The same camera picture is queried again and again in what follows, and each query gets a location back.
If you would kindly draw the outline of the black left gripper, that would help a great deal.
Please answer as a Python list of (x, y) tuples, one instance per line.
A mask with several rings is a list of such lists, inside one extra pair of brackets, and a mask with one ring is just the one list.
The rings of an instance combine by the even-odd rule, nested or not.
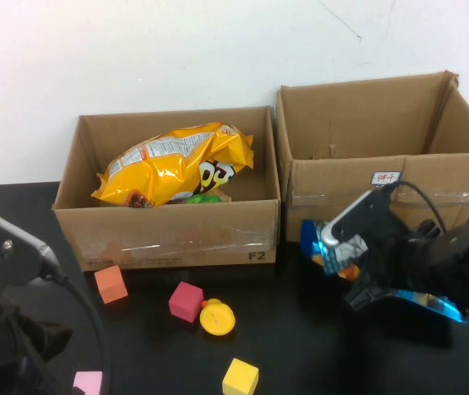
[(35, 321), (13, 304), (0, 304), (0, 394), (72, 394), (48, 363), (64, 352), (72, 330)]

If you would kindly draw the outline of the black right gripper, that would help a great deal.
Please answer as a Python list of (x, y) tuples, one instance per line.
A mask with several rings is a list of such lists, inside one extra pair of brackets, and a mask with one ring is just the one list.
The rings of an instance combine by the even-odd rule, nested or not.
[(426, 281), (419, 275), (427, 220), (410, 228), (392, 213), (371, 214), (357, 220), (357, 234), (367, 251), (360, 256), (360, 274), (345, 296), (354, 311), (393, 296), (396, 290), (426, 291)]

